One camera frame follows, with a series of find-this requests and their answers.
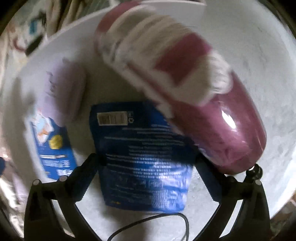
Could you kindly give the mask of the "white cardboard box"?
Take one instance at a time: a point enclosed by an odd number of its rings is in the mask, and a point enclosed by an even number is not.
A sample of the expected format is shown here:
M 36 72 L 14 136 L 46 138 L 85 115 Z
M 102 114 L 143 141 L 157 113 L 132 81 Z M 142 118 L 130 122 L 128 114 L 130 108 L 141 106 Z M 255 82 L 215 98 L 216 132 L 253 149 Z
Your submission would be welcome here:
M 75 163 L 94 152 L 88 118 L 92 105 L 138 101 L 144 96 L 107 67 L 95 52 L 95 30 L 108 12 L 102 9 L 60 30 L 34 51 L 20 71 L 11 70 L 1 97 L 4 139 L 26 186 L 47 181 L 37 154 L 31 122 L 60 110 Z

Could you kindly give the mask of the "purple pump bottle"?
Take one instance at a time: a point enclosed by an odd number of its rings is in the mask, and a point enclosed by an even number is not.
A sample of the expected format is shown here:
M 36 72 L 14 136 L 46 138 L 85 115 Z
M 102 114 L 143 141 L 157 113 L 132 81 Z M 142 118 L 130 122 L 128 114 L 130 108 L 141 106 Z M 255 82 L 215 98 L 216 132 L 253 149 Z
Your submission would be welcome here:
M 175 18 L 121 3 L 99 22 L 94 44 L 220 172 L 241 173 L 262 156 L 266 132 L 246 88 L 205 39 Z

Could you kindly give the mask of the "dark blue packet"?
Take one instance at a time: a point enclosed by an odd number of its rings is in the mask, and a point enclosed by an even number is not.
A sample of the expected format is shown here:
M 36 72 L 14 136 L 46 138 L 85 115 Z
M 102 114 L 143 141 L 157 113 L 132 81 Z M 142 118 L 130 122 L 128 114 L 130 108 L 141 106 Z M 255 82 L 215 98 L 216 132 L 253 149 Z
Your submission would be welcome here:
M 89 127 L 102 162 L 99 178 L 107 206 L 164 213 L 184 210 L 194 144 L 174 133 L 152 103 L 93 105 Z

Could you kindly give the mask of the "blue mask packet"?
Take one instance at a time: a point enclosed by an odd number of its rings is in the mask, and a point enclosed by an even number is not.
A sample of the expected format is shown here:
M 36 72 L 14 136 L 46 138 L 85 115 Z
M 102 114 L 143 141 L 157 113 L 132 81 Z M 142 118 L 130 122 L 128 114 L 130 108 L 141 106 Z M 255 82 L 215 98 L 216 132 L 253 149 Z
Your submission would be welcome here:
M 69 176 L 77 167 L 66 127 L 60 127 L 40 111 L 32 117 L 37 154 L 48 178 L 57 180 Z

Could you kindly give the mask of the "white snowman plush toy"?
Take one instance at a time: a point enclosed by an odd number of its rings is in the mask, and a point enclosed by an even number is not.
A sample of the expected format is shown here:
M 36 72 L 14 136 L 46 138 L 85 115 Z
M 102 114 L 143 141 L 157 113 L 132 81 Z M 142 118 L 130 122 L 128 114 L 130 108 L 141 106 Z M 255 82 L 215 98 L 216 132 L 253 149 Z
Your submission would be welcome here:
M 46 36 L 46 13 L 38 14 L 20 25 L 11 25 L 9 30 L 10 46 L 26 56 L 32 54 Z

